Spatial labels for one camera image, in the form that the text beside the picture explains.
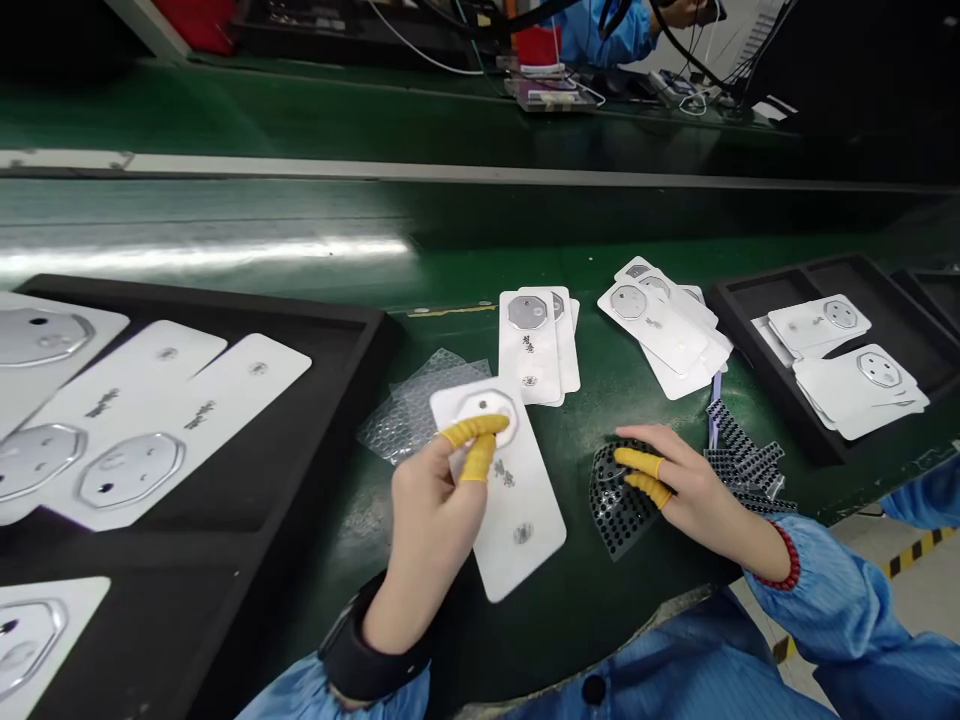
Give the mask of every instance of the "person's arm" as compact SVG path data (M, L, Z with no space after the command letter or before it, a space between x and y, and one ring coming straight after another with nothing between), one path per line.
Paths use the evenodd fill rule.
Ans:
M960 525L960 455L880 501L894 520L936 530Z
M924 718L960 717L960 647L933 634L911 637L894 616L890 584L876 565L813 520L747 511L672 430L617 432L667 458L626 464L654 469L655 479L641 489L656 480L669 486L672 494L661 502L672 525L744 568L760 606L793 635L804 659L820 666L814 677L841 717L910 717L918 703Z
M423 717L429 629L470 554L487 504L503 415L443 431L393 475L393 543L385 574L344 609L320 651L290 667L237 720ZM456 486L449 459L474 440Z

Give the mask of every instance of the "black foam tray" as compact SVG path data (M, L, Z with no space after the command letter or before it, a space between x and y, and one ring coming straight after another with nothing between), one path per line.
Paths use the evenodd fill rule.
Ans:
M960 340L960 272L905 268L893 279Z
M840 433L823 426L797 386L793 372L777 359L751 322L771 310L838 293L850 298L870 318L872 327L828 358L877 343L916 378L931 402L960 384L960 343L864 255L824 258L720 281L707 300L720 318L721 330L753 365L798 444L821 465L845 463L855 454L869 453L893 437L901 423L919 418L911 415L857 440L844 440Z
M129 317L103 354L165 319L231 345L259 332L313 360L131 527L92 533L41 508L0 528L0 585L112 581L31 720L233 717L399 326L370 308L56 275L17 292Z

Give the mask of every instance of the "silver metal plate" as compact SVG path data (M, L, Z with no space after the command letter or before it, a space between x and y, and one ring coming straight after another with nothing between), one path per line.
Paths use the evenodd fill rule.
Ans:
M839 300L831 300L823 306L823 314L834 325L845 330L857 326L857 311Z
M650 268L647 265L634 265L629 270L627 270L627 275L629 275L634 280L636 280L645 272L650 272Z
M647 287L655 287L659 290L663 290L664 294L667 297L670 297L670 286L667 285L662 278L658 277L648 277L640 281L641 285L646 285Z
M499 390L484 390L465 397L460 412L457 413L457 422L477 417L477 415L506 415L510 418L507 429L497 433L498 448L509 445L517 434L517 423L519 422L517 420L517 409L513 405L513 400Z
M0 701L33 676L66 625L67 609L59 600L0 606Z
M33 492L72 465L87 447L82 430L40 425L0 443L0 502Z
M553 293L553 319L557 321L563 315L563 298Z
M520 295L507 306L507 319L517 330L536 330L549 317L547 304L536 295Z
M0 367L31 367L63 360L96 335L79 315L36 308L0 310Z
M610 307L626 320L636 320L647 309L647 296L633 285L621 285L610 296Z
M103 510L136 502L180 469L186 446L166 433L124 440L88 465L77 497Z
M890 358L878 353L864 353L858 356L857 367L867 380L880 387L896 387L903 380L900 371L890 362Z

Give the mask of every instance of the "stack of cards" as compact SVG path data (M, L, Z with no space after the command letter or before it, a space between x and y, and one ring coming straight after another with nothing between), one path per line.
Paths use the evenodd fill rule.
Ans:
M597 305L640 343L668 399L705 388L726 371L733 345L717 332L700 288L676 285L642 257L614 277Z
M753 326L784 367L791 367L797 360L826 357L866 333L871 323L846 295L832 295L774 310L754 319Z
M574 333L580 303L565 287L500 293L499 376L520 387L524 405L563 405L580 389Z
M793 371L821 422L847 440L922 413L930 404L917 381L879 345L833 360L797 360Z

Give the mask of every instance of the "black wrist strap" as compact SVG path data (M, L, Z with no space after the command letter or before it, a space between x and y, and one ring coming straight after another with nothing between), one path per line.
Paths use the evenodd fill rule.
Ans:
M363 638L363 619L383 584L386 571L364 585L340 613L318 655L327 678L350 700L373 702L396 692L430 662L430 631L403 655L384 655Z

